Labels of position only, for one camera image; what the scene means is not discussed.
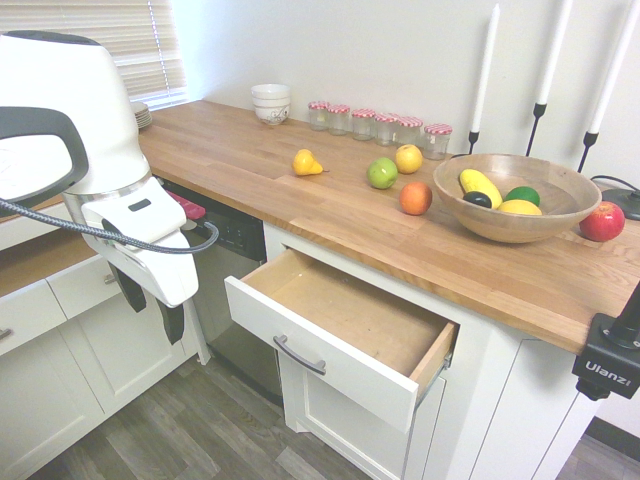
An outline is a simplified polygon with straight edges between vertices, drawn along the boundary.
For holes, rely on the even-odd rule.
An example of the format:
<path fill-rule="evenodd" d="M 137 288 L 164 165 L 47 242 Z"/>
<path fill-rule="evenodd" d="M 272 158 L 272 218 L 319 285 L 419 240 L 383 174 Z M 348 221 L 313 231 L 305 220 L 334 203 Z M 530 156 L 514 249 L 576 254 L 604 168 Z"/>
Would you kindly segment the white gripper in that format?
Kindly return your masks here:
<path fill-rule="evenodd" d="M 142 221 L 116 223 L 122 235 L 155 246 L 187 248 L 186 237 L 180 227 L 185 223 L 184 214 L 169 220 L 159 217 Z M 86 234 L 91 248 L 104 256 L 126 301 L 139 313 L 147 306 L 141 286 L 158 301 L 166 337 L 171 345 L 182 340 L 185 329 L 183 302 L 198 290 L 199 282 L 194 258 L 191 254 L 157 253 L 122 245 L 107 243 L 106 239 Z"/>

